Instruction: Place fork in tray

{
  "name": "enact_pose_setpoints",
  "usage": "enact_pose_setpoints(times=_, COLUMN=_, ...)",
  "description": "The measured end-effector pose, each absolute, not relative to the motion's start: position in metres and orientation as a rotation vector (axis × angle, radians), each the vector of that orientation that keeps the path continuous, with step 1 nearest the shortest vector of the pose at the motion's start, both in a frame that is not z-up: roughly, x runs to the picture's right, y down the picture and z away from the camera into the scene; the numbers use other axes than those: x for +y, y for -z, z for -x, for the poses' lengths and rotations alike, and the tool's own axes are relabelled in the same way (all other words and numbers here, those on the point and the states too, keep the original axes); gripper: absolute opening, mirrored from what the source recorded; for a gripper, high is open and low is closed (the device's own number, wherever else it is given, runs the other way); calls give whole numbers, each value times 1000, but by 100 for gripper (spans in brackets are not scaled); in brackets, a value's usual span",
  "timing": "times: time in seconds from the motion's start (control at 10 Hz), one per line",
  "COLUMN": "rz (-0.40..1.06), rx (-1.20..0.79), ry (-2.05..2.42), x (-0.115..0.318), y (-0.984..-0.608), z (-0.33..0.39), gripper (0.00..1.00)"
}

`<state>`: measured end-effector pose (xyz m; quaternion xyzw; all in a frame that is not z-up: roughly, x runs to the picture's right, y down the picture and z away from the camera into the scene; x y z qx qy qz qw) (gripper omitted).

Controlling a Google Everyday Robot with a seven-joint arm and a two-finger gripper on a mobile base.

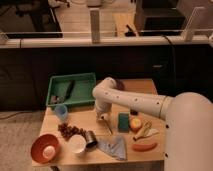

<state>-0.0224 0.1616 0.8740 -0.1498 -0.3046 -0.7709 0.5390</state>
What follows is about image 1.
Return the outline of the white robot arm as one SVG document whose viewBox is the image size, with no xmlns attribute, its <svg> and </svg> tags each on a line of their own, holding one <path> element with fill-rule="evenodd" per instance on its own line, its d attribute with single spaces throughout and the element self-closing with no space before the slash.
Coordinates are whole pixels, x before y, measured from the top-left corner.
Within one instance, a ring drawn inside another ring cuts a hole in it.
<svg viewBox="0 0 213 171">
<path fill-rule="evenodd" d="M 97 116 L 118 104 L 165 120 L 164 171 L 213 171 L 213 103 L 205 96 L 122 91 L 111 77 L 96 85 L 92 94 Z"/>
</svg>

